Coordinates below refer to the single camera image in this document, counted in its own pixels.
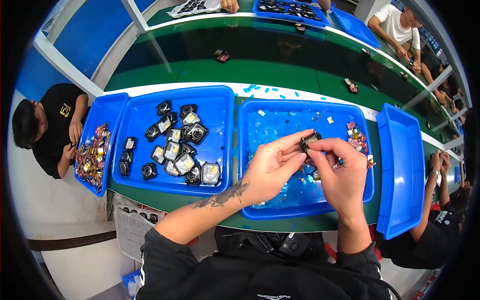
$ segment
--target white t-shirt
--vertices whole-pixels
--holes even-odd
[[[419,30],[417,28],[403,29],[402,25],[400,25],[401,14],[402,12],[398,8],[392,4],[387,4],[382,7],[375,16],[380,20],[380,28],[398,44],[403,45],[406,42],[412,41],[412,48],[420,50]]]

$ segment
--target arm tattoo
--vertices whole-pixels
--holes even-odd
[[[223,191],[221,193],[210,196],[206,199],[200,200],[199,202],[192,204],[192,208],[206,207],[207,205],[211,205],[212,207],[223,206],[225,202],[234,197],[237,197],[241,203],[240,196],[242,196],[243,192],[247,189],[249,184],[249,182],[243,182],[243,179],[241,179],[239,182],[232,185],[226,191]]]

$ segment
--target logo on t-shirt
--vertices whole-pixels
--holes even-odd
[[[60,114],[64,117],[68,117],[68,115],[70,114],[70,110],[71,108],[66,105],[65,103],[63,103],[63,105],[61,106],[61,109],[60,109]]]
[[[437,218],[435,219],[435,221],[437,221],[438,223],[441,224],[441,223],[443,222],[445,216],[447,215],[447,213],[448,213],[448,212],[447,212],[446,210],[440,211],[439,214],[438,214],[438,216],[437,216]]]
[[[267,296],[267,295],[261,295],[261,294],[258,294],[257,296],[258,296],[258,297],[265,298],[265,299],[269,299],[269,300],[280,300],[280,299],[287,299],[287,298],[290,298],[290,296],[286,296],[286,295],[280,295],[280,296]]]

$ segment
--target green workbench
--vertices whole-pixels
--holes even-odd
[[[252,3],[253,1],[239,1],[240,12],[251,12]],[[172,18],[165,13],[171,9],[159,11],[148,24],[152,26],[171,21]],[[330,16],[328,18],[332,26],[338,26],[335,24],[336,20],[332,20]],[[158,43],[163,49],[170,70],[155,55],[154,43]],[[211,43],[214,44],[209,47],[215,50],[216,47],[228,50],[232,54],[232,59],[226,64],[220,64],[212,59],[215,50],[211,51],[206,46]],[[422,89],[421,84],[412,78],[404,82],[399,75],[401,68],[388,58],[376,55],[374,51],[371,58],[361,54],[362,47],[360,43],[349,38],[313,27],[307,29],[305,36],[298,36],[291,23],[278,20],[228,17],[187,21],[139,36],[119,64],[105,90],[175,82],[232,82],[245,83],[246,87],[247,83],[254,83],[322,94],[380,111],[385,102],[401,106],[413,98],[414,95],[406,98],[404,90]],[[361,76],[368,76],[369,72],[374,74],[375,87],[368,84],[369,82],[361,83]],[[359,86],[358,95],[348,92],[343,83],[345,77],[355,78]],[[235,97],[235,107],[245,100],[244,97]],[[431,111],[425,112],[425,107],[431,108]],[[426,128],[427,121],[435,126],[434,124],[446,120],[439,107],[424,99],[424,107],[420,107],[418,111],[416,108],[418,106],[407,109],[406,112],[419,119],[422,131],[439,140],[438,132],[434,133]],[[377,124],[367,120],[367,126],[377,165],[373,168],[375,193],[363,209],[367,222],[373,224],[377,222],[380,205],[382,160]],[[444,128],[444,131],[440,132],[443,133],[446,142],[453,138],[453,131]],[[237,142],[235,131],[232,147],[236,147]],[[427,142],[423,144],[427,160],[430,153],[437,149]],[[453,192],[458,188],[453,178],[455,166],[459,162],[451,159],[449,191]],[[238,159],[234,155],[231,179],[232,183],[238,180]],[[201,199],[118,184],[111,176],[108,188],[165,212],[171,212]],[[252,221],[236,213],[220,224],[261,231],[326,231],[337,229],[337,214],[332,212],[319,216]]]

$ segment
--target person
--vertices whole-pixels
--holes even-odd
[[[276,196],[305,161],[299,142],[311,133],[305,130],[259,146],[236,184],[159,220],[141,247],[142,287],[135,299],[390,299],[388,288],[393,288],[380,280],[375,243],[363,214],[367,159],[338,138],[309,143],[308,150],[324,195],[338,212],[335,264],[282,259],[246,243],[230,250],[218,247],[198,262],[185,245],[240,209]],[[333,171],[338,157],[344,166]]]
[[[449,197],[447,171],[450,156],[447,152],[437,150],[430,159],[430,167],[420,223],[391,240],[383,240],[378,234],[375,238],[382,257],[392,259],[394,264],[403,268],[441,268],[462,229],[465,208],[471,195],[470,185]],[[438,172],[442,176],[440,206],[438,210],[431,210]]]
[[[462,99],[455,99],[453,102],[452,102],[452,112],[455,113],[455,114],[458,114],[460,113],[460,111],[463,109],[465,105],[463,104],[463,101]],[[464,127],[464,124],[465,124],[465,120],[466,120],[466,114],[463,114],[461,115],[457,120],[457,126],[458,127],[461,127],[463,129]]]
[[[424,54],[421,58],[421,72],[428,84],[431,84],[435,78],[437,78],[445,69],[448,67],[448,63],[442,64],[440,58],[436,57],[432,53]],[[448,100],[450,104],[453,103],[452,98],[461,93],[458,86],[458,80],[455,74],[450,74],[450,76],[442,82],[434,91],[435,96],[437,97],[438,103],[442,106],[446,106],[445,99]]]
[[[40,102],[20,101],[12,117],[13,140],[32,149],[45,173],[61,179],[74,164],[88,109],[88,95],[79,87],[55,84]]]
[[[420,35],[417,28],[422,24],[407,6],[401,12],[392,4],[387,4],[368,20],[367,26],[389,44],[398,58],[408,62],[410,49],[406,50],[402,45],[410,42],[414,54],[412,70],[415,74],[420,73]]]
[[[324,11],[330,9],[331,0],[318,0],[320,8]],[[236,13],[239,10],[239,4],[237,0],[220,0],[220,5],[224,10],[231,13]]]

